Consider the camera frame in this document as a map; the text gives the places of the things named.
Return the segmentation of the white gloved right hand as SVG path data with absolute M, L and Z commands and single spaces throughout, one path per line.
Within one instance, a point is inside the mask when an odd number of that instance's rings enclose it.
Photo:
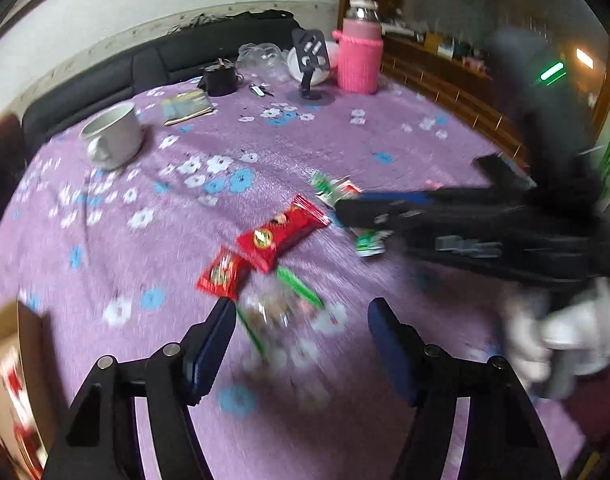
M 576 376 L 606 368 L 610 364 L 610 282 L 598 278 L 567 307 L 537 318 L 534 309 L 545 298 L 544 290 L 514 286 L 500 310 L 506 359 L 522 385 L 529 388 L 548 379 L 556 351 L 580 357 L 573 369 Z

